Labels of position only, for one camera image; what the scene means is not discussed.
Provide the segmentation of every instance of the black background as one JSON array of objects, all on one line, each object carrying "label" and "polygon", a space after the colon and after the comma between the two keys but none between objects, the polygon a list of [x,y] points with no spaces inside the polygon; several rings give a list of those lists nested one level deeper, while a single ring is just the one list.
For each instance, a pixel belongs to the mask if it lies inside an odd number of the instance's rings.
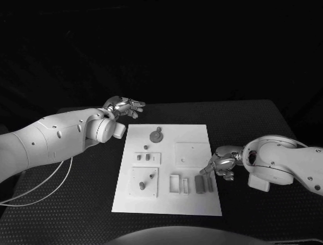
[{"label": "black background", "polygon": [[0,124],[15,131],[114,95],[271,99],[299,140],[323,146],[323,4],[2,6]]}]

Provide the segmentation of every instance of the dark fabric tablecloth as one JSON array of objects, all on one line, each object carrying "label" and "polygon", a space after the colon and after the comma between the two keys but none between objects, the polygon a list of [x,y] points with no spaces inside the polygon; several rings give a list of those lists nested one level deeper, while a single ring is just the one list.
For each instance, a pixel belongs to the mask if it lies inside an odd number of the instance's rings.
[{"label": "dark fabric tablecloth", "polygon": [[[87,108],[64,108],[60,113]],[[126,126],[207,124],[212,152],[222,145],[244,146],[269,134],[294,138],[270,100],[148,105],[139,119],[124,116],[119,122]],[[240,166],[234,169],[234,182],[217,179],[222,217],[113,213],[124,141],[126,137],[112,138],[74,158],[67,182],[47,200],[6,209],[0,244],[101,244],[127,233],[160,226],[218,228],[267,241],[323,240],[323,197],[307,191],[297,181],[287,186],[271,185],[270,192],[253,189],[248,172]],[[32,189],[57,166],[29,169],[15,195]],[[67,161],[47,184],[12,204],[42,198],[61,183],[68,166]]]}]

